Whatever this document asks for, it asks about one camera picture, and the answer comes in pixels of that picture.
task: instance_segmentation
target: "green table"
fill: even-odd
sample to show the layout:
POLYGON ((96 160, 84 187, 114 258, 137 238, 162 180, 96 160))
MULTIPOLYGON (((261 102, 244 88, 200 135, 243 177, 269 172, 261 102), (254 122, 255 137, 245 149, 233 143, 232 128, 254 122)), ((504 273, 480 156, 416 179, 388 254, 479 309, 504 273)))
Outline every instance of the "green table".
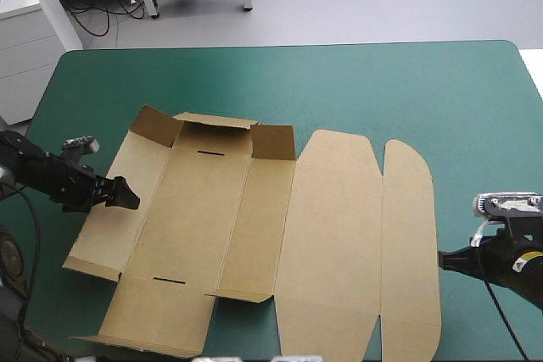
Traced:
MULTIPOLYGON (((72 52, 59 62, 28 136, 55 152, 67 137, 95 135, 102 148, 84 160, 104 173, 144 103, 168 114, 294 124, 298 153, 315 129, 327 128, 367 135, 382 164, 384 144, 399 138, 433 172, 441 250, 467 245, 479 224, 475 194, 543 190, 543 104, 508 42, 72 52)), ((75 354, 142 358, 69 339, 98 331, 115 284, 61 269, 85 216, 61 214, 38 192, 31 197, 44 233, 30 326, 75 354)), ((30 263, 31 218, 19 198, 0 204, 0 221, 30 263)), ((435 359, 519 359, 483 283, 452 272, 439 277, 443 331, 435 359)), ((496 291, 529 355, 543 358, 539 310, 496 291)), ((380 358, 378 332, 367 359, 380 358)), ((217 302, 206 354, 263 359, 278 352, 272 300, 217 302)))

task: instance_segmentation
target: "flattened cardboard box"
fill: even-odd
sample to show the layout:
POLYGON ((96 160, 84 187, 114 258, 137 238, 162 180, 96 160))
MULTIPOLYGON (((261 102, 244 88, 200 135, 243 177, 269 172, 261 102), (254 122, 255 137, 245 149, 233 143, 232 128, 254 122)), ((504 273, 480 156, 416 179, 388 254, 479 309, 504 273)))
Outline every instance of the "flattened cardboard box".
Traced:
POLYGON ((98 335, 82 339, 193 357, 213 296, 275 295, 284 354, 359 361, 381 315, 384 359, 431 360, 431 177, 404 143, 387 154, 382 177, 365 137, 317 131, 296 162, 292 126, 144 106, 109 170, 140 209, 95 207, 64 263, 119 282, 98 335), (409 199, 387 209, 387 194, 409 199), (406 212, 419 215, 406 224, 406 212), (427 261, 414 275, 412 245, 427 261))

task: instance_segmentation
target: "floor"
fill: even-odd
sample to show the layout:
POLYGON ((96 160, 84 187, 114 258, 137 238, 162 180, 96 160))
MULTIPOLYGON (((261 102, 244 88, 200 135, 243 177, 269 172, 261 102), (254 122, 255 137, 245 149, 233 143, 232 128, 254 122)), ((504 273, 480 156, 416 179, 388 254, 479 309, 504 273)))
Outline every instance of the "floor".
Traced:
MULTIPOLYGON (((241 0, 160 2, 160 18, 113 19, 85 47, 225 47, 507 39, 543 48, 541 0, 241 0)), ((83 16, 95 31, 102 14, 83 16)))

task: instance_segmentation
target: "white cabinet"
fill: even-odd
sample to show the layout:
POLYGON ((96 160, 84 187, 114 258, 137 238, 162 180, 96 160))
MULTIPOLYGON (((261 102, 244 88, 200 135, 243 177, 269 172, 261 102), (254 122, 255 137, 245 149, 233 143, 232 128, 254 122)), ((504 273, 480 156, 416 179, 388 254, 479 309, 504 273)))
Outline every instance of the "white cabinet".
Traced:
POLYGON ((60 56, 77 49, 59 0, 0 0, 0 118, 31 119, 60 56))

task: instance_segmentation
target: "cardboard flap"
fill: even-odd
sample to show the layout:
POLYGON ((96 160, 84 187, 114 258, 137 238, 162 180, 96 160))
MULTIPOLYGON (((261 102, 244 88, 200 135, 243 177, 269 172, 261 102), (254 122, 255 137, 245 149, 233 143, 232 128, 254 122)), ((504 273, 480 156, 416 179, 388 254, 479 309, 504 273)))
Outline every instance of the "cardboard flap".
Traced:
POLYGON ((213 116, 210 114, 193 114, 191 112, 178 114, 175 119, 190 123, 199 123, 201 125, 245 129, 246 131, 251 128, 251 125, 258 123, 256 120, 250 119, 229 118, 225 116, 213 116))
POLYGON ((182 122, 160 112, 157 108, 143 105, 132 122, 130 130, 170 148, 181 130, 182 122))
POLYGON ((273 294, 294 163, 251 160, 217 296, 263 301, 273 294))
POLYGON ((382 176, 365 137, 313 134, 294 171, 277 270, 279 336, 282 346, 290 344, 284 353, 303 354, 315 344, 301 327, 316 329, 321 305, 329 321, 322 328, 329 335, 325 358, 342 360, 333 356, 347 352, 355 359, 346 360, 362 359, 379 312, 382 197, 382 176), (290 312, 294 302, 299 312, 290 312), (352 327, 350 314, 365 315, 356 322, 357 343, 346 340, 348 330, 333 328, 343 318, 342 327, 352 327))
POLYGON ((98 334, 201 354, 214 303, 202 287, 123 275, 98 334))
POLYGON ((253 157, 295 160, 294 129, 290 125, 252 125, 253 157))
POLYGON ((183 122, 175 149, 215 156, 246 156, 253 152, 249 131, 244 128, 183 122))
POLYGON ((321 355, 325 361, 360 362, 377 315, 276 296, 283 355, 321 355), (298 332, 299 335, 286 334, 298 332))
POLYGON ((261 294, 257 292, 240 292, 237 290, 216 290, 210 292, 210 296, 231 298, 233 300, 248 301, 249 303, 262 303, 271 297, 271 294, 261 294))
POLYGON ((434 186, 424 159, 389 141, 383 174, 381 316, 384 361, 430 361, 441 310, 434 186))
POLYGON ((129 131, 108 172, 123 175, 140 197, 138 210, 92 208, 64 267, 117 281, 139 238, 171 149, 129 131))
POLYGON ((131 341, 130 339, 108 337, 106 335, 93 335, 90 337, 72 337, 74 339, 80 339, 82 341, 89 341, 90 343, 103 343, 105 345, 113 345, 116 347, 130 348, 137 351, 151 351, 157 354, 173 355, 177 358, 194 358, 199 353, 191 351, 190 349, 179 349, 172 347, 165 347, 157 345, 156 343, 140 343, 137 341, 131 341))

